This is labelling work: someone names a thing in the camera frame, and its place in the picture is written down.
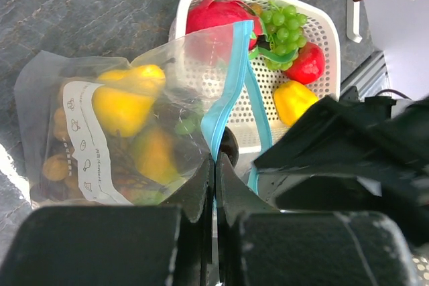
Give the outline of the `orange green mango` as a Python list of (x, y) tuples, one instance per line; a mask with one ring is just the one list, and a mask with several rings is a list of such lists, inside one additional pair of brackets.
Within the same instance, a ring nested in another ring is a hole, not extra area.
[(176, 181), (172, 138), (158, 127), (152, 127), (134, 138), (129, 151), (137, 171), (164, 186)]

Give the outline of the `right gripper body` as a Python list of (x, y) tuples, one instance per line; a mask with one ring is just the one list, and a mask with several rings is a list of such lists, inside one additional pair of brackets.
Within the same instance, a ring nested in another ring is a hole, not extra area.
[(428, 101), (325, 97), (254, 162), (259, 193), (282, 210), (375, 211), (428, 243)]

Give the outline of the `clear zip top bag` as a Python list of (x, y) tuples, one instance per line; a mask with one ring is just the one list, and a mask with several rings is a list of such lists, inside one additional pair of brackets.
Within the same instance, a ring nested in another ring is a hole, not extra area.
[(190, 33), (133, 61), (37, 54), (14, 96), (34, 206), (159, 204), (230, 139), (271, 147), (245, 20)]

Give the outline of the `brown longan bunch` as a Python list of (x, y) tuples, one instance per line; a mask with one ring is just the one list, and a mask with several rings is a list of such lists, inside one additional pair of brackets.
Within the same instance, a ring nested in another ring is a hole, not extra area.
[(46, 197), (55, 201), (84, 198), (78, 186), (77, 160), (72, 156), (74, 146), (67, 130), (63, 89), (61, 86), (52, 99), (46, 160), (42, 166)]

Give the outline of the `yellow lemon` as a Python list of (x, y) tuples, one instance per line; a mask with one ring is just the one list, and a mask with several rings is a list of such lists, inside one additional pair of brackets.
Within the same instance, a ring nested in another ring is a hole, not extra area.
[(97, 81), (102, 86), (95, 90), (92, 104), (102, 129), (128, 138), (143, 129), (166, 84), (166, 75), (159, 66), (147, 64), (103, 72)]

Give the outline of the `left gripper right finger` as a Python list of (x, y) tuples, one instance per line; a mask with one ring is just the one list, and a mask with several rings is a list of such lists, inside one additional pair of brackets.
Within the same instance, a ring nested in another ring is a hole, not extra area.
[(218, 252), (225, 285), (417, 285), (397, 224), (378, 212), (280, 212), (236, 175), (215, 169)]

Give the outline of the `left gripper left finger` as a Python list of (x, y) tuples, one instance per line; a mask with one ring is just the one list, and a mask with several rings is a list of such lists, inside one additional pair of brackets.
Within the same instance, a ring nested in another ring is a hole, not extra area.
[(204, 285), (214, 162), (157, 206), (49, 206), (20, 226), (2, 285)]

